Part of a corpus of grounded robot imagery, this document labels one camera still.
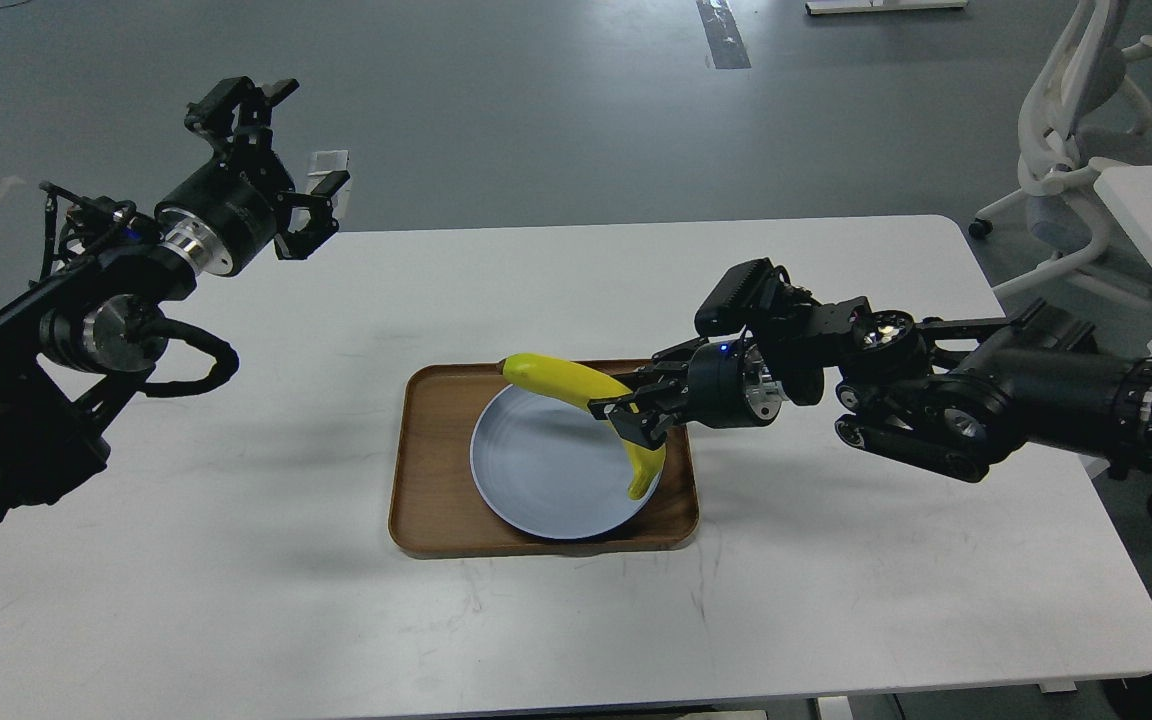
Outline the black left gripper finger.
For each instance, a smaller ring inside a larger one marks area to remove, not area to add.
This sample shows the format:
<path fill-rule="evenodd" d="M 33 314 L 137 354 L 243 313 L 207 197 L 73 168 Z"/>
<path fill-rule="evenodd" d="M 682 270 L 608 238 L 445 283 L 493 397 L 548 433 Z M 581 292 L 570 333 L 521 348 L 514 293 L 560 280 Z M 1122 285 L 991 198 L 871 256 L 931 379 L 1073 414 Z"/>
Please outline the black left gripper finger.
<path fill-rule="evenodd" d="M 248 152 L 270 152 L 273 109 L 298 88 L 294 78 L 270 85 L 256 85 L 247 76 L 221 79 L 200 101 L 187 105 L 184 127 L 205 141 L 219 161 Z"/>
<path fill-rule="evenodd" d="M 274 194 L 278 259 L 306 260 L 338 233 L 334 199 L 349 179 L 351 173 L 348 170 L 332 170 L 308 194 L 291 190 Z"/>

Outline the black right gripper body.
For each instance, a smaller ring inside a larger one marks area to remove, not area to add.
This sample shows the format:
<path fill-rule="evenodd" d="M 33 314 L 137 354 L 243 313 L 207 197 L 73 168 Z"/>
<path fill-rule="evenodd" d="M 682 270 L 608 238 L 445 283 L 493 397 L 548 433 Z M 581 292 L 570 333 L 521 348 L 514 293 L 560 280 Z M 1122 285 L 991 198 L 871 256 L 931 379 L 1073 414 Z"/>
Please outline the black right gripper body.
<path fill-rule="evenodd" d="M 768 427 L 786 395 L 750 340 L 702 344 L 687 361 L 682 419 L 708 429 Z"/>

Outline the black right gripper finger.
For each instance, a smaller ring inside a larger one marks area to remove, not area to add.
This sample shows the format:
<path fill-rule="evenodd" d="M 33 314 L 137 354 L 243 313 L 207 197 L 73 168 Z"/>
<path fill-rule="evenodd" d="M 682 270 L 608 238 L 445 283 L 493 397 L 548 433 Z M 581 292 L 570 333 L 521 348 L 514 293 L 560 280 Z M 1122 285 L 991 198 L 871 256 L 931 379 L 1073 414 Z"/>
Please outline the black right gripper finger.
<path fill-rule="evenodd" d="M 636 396 L 691 396 L 703 387 L 703 348 L 708 338 L 692 338 L 653 354 L 645 364 L 626 376 L 626 386 Z"/>
<path fill-rule="evenodd" d="M 685 386 L 644 386 L 620 396 L 590 397 L 589 414 L 608 420 L 614 433 L 627 442 L 657 450 L 670 429 L 698 419 Z"/>

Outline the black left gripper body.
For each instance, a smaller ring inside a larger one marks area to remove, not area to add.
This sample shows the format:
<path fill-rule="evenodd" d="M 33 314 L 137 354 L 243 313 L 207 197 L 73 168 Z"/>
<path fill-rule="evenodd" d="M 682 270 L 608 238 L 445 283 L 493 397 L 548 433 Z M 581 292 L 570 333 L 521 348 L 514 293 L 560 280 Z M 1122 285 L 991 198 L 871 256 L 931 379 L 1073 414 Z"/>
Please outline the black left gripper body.
<path fill-rule="evenodd" d="M 202 270 L 237 275 L 287 232 L 291 205 L 279 196 L 293 191 L 291 176 L 275 152 L 215 156 L 156 205 L 156 220 L 165 228 L 204 225 L 215 242 Z"/>

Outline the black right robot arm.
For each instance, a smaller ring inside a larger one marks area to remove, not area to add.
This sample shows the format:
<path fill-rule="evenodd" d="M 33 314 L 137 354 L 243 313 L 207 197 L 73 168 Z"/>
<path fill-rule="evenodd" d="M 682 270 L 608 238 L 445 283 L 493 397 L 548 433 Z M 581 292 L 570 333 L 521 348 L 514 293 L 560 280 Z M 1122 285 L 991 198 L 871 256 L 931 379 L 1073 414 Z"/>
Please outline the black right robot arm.
<path fill-rule="evenodd" d="M 1152 475 L 1152 357 L 1098 351 L 1093 325 L 1037 301 L 1010 318 L 946 323 L 823 304 L 768 259 L 727 270 L 695 340 L 659 351 L 588 401 L 617 435 L 657 448 L 668 429 L 765 427 L 782 402 L 823 401 L 841 376 L 847 446 L 958 480 L 1038 444 Z M 1146 509 L 1152 520 L 1152 495 Z"/>

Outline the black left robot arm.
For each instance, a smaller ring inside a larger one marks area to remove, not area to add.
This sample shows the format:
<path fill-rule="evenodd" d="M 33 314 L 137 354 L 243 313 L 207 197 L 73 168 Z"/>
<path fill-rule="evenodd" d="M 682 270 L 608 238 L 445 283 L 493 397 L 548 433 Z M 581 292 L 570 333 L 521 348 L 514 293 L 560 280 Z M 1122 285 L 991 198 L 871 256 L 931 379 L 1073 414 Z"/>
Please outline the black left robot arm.
<path fill-rule="evenodd" d="M 187 300 L 200 274 L 237 275 L 265 247 L 306 259 L 338 232 L 349 173 L 301 194 L 273 147 L 273 111 L 298 86 L 238 76 L 189 104 L 183 124 L 212 154 L 151 213 L 41 183 L 41 272 L 0 310 L 0 521 L 104 471 L 104 432 L 134 396 L 205 395 L 237 373 L 227 341 L 164 302 Z"/>

